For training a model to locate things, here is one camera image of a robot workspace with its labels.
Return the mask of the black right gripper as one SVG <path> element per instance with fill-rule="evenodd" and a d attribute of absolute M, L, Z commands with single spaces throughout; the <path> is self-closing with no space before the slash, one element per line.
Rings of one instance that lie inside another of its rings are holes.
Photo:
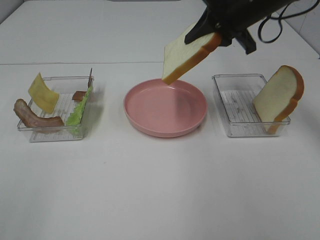
<path fill-rule="evenodd" d="M 184 43 L 211 33 L 219 33 L 223 45 L 236 39 L 246 55 L 257 50 L 248 31 L 251 25 L 271 16 L 277 10 L 291 4 L 291 0 L 206 0 L 206 9 L 194 27 L 185 35 Z"/>

